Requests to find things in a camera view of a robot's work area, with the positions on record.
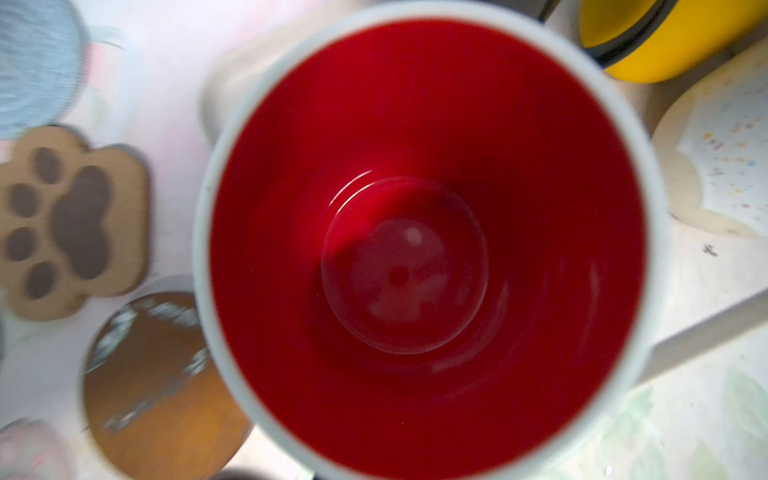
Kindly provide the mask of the white mug red inside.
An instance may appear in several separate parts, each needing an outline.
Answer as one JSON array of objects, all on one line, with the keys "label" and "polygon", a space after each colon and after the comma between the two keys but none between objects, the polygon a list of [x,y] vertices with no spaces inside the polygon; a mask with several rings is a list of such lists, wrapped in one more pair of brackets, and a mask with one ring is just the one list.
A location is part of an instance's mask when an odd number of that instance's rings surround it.
[{"label": "white mug red inside", "polygon": [[668,260],[634,109],[477,1],[314,28],[215,143],[193,241],[211,355],[323,479],[523,479],[638,381]]}]

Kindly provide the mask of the amber glossy round coaster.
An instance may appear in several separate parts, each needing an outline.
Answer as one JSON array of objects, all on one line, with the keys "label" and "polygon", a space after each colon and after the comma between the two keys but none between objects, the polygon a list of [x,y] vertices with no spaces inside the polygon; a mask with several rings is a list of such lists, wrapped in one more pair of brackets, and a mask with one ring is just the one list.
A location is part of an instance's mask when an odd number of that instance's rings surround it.
[{"label": "amber glossy round coaster", "polygon": [[120,307],[94,336],[81,380],[88,431],[130,479],[208,479],[252,430],[209,352],[190,292]]}]

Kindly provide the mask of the brown paw print coaster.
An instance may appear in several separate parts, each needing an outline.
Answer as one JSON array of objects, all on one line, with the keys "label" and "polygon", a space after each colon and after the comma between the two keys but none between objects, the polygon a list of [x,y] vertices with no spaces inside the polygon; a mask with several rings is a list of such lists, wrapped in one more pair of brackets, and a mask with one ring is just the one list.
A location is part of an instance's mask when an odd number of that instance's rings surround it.
[{"label": "brown paw print coaster", "polygon": [[150,258],[151,181],[126,145],[91,148],[64,126],[24,133],[1,166],[1,286],[32,321],[129,293]]}]

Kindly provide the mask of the yellow mug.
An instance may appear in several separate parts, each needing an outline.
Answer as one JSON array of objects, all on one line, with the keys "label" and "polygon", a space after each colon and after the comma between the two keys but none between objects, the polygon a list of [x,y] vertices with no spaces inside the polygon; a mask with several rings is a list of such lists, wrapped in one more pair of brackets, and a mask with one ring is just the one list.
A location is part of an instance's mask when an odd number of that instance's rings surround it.
[{"label": "yellow mug", "polygon": [[609,75],[645,84],[685,73],[766,17],[763,0],[584,1],[579,31]]}]

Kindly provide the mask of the beige rectangular tray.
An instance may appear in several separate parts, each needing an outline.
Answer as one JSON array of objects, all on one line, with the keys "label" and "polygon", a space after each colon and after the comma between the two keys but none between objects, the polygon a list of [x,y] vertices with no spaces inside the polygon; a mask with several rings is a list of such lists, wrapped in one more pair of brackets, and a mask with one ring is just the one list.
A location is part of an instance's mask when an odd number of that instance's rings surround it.
[{"label": "beige rectangular tray", "polygon": [[[366,1],[320,1],[223,56],[201,93],[209,143],[282,55],[315,31],[368,7]],[[767,324],[767,242],[720,236],[672,222],[672,281],[662,340],[641,376],[649,382]]]}]

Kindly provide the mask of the blue woven round coaster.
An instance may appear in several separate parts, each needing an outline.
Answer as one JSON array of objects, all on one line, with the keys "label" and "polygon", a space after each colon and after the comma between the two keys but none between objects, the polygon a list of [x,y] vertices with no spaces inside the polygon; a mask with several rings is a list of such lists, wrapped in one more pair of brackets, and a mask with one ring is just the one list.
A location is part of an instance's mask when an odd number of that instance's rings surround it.
[{"label": "blue woven round coaster", "polygon": [[70,1],[1,3],[1,138],[54,122],[76,99],[86,34]]}]

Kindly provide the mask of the pink flower coaster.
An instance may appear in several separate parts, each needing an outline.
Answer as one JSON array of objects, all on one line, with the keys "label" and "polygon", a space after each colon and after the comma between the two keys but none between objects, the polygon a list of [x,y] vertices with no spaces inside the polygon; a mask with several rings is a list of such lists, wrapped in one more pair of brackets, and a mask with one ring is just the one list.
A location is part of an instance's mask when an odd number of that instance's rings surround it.
[{"label": "pink flower coaster", "polygon": [[1,429],[1,480],[75,477],[68,445],[47,423],[19,419]]}]

